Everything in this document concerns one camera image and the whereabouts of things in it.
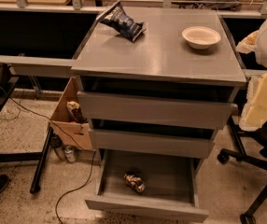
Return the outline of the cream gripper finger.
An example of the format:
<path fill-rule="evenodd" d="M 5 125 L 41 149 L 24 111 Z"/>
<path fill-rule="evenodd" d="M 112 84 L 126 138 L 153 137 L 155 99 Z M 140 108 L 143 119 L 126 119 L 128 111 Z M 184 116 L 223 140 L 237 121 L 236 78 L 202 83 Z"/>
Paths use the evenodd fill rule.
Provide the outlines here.
<path fill-rule="evenodd" d="M 267 73 L 252 77 L 247 86 L 239 127 L 243 131 L 254 132 L 267 121 Z"/>

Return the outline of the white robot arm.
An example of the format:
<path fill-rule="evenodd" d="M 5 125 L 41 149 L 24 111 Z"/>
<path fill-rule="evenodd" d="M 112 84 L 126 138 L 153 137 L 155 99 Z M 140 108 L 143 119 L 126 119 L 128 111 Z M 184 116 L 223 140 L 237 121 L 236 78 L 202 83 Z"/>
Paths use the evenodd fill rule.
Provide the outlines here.
<path fill-rule="evenodd" d="M 240 53 L 255 53 L 256 62 L 267 69 L 267 19 L 259 28 L 238 43 Z M 254 75 L 247 86 L 246 104 L 239 127 L 248 132 L 256 131 L 267 121 L 267 71 L 260 77 Z"/>

